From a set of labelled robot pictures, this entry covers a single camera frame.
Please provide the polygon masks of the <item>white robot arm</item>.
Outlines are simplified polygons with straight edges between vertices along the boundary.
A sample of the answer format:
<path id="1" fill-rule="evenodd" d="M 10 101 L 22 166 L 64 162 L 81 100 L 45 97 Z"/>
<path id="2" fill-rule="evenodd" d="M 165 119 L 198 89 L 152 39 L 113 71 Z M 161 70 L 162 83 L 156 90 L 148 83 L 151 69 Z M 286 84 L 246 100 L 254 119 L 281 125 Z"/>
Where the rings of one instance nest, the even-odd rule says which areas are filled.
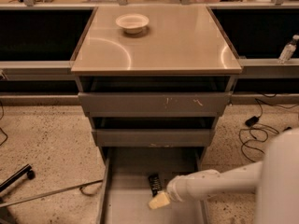
<path id="1" fill-rule="evenodd" d="M 149 208 L 247 191 L 256 193 L 254 224 L 299 224 L 298 128 L 273 138 L 261 161 L 224 173 L 210 169 L 174 177 Z"/>

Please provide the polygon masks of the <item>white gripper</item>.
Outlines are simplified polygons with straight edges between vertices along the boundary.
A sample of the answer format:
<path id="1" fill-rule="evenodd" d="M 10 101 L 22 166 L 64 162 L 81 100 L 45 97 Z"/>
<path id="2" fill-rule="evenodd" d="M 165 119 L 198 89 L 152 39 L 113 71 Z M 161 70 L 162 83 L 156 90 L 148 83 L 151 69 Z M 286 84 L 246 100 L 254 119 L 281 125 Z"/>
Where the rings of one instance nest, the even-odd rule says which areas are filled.
<path id="1" fill-rule="evenodd" d="M 166 192 L 161 191 L 149 201 L 149 208 L 155 210 L 174 202 L 186 200 L 186 179 L 184 175 L 175 176 L 166 186 Z"/>

